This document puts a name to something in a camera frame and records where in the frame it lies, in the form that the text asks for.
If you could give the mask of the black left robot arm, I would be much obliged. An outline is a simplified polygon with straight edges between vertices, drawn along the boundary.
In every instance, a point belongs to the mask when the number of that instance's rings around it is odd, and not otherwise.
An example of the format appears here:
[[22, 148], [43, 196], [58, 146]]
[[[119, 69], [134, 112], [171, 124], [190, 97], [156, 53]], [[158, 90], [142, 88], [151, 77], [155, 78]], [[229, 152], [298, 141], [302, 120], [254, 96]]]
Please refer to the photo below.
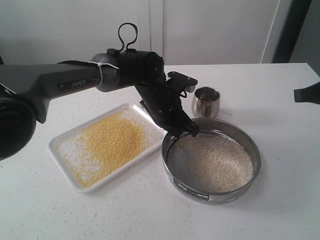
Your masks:
[[96, 88], [107, 93], [135, 87], [143, 108], [157, 126], [178, 137], [196, 136], [200, 128], [184, 112], [181, 99], [197, 80], [165, 73], [164, 60], [152, 51], [109, 49], [91, 61], [0, 66], [0, 157], [18, 153], [44, 123], [51, 100]]

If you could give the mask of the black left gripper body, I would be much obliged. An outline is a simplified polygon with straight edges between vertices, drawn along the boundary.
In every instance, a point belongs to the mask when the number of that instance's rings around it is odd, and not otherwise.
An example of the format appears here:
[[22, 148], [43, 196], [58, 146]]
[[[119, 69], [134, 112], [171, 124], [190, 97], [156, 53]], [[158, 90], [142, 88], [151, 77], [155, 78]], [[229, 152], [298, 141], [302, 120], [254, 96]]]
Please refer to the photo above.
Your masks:
[[167, 85], [166, 77], [145, 79], [135, 85], [141, 96], [141, 104], [153, 121], [162, 128], [164, 124], [182, 124], [184, 112], [181, 98], [186, 98], [186, 91], [176, 93]]

